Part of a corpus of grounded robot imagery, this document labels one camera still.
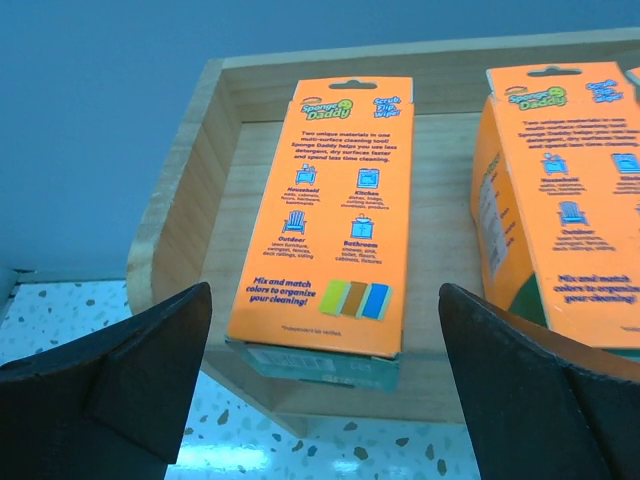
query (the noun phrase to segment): cardboard box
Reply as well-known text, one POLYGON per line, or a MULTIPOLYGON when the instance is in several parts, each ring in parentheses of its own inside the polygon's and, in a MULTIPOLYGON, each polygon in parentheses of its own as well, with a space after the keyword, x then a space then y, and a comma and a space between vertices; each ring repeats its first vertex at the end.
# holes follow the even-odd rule
POLYGON ((607 349, 640 347, 640 109, 615 63, 487 72, 471 205, 485 295, 607 349))
POLYGON ((400 77, 298 83, 227 336, 261 374, 395 388, 412 90, 400 77))

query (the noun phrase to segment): bathroom icon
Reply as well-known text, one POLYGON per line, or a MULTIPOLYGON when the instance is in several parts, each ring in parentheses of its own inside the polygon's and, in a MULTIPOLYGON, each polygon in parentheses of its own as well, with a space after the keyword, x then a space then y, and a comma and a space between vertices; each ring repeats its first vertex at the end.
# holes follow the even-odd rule
POLYGON ((304 227, 306 224, 307 221, 304 219, 304 212, 302 210, 292 210, 291 212, 289 212, 289 218, 284 221, 282 233, 304 233, 304 227))
POLYGON ((542 164, 544 165, 544 171, 547 175, 553 175, 554 173, 569 173, 567 162, 560 155, 545 153, 542 164))
POLYGON ((308 183, 313 185, 316 182, 316 167, 310 167, 308 163, 302 164, 302 168, 296 171, 296 185, 308 183))
POLYGON ((378 188, 380 170, 377 168, 361 168, 358 170, 358 188, 378 188))
POLYGON ((640 162, 633 153, 614 153, 611 158, 619 173, 640 173, 640 162))
POLYGON ((351 238, 370 240, 373 238, 373 221, 361 213, 351 222, 351 238))
POLYGON ((589 226, 587 216, 584 212, 580 211, 580 207, 576 202, 560 202, 560 223, 562 226, 573 225, 576 223, 582 223, 589 226))

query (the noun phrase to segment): brown swatch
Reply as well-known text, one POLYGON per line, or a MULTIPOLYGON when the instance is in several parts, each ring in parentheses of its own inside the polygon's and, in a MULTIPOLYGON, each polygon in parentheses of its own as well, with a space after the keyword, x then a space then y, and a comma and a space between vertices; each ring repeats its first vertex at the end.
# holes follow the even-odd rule
POLYGON ((342 314, 355 317, 358 314, 362 297, 367 290, 367 284, 362 282, 351 282, 351 289, 342 306, 342 314))

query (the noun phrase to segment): wooden tray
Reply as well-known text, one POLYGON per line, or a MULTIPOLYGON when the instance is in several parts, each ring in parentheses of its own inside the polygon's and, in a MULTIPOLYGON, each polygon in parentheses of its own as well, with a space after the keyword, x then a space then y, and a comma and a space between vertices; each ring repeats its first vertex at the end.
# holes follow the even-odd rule
POLYGON ((479 112, 489 93, 485 71, 601 60, 616 60, 623 68, 640 65, 640 29, 211 60, 131 247, 132 310, 140 312, 200 280, 209 282, 214 315, 203 370, 299 436, 311 416, 462 422, 437 302, 443 282, 482 292, 469 186, 479 112), (265 378, 224 342, 296 82, 351 75, 406 75, 415 82, 409 293, 394 394, 265 378))

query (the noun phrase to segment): speckled countertop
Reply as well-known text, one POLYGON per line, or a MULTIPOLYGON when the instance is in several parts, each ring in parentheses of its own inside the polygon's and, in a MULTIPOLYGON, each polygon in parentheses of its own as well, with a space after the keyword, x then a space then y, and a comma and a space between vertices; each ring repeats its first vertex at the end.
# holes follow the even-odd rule
MULTIPOLYGON (((123 281, 23 285, 0 324, 0 364, 130 316, 123 281)), ((466 428, 318 420, 298 440, 200 374, 167 480, 479 480, 466 428)))

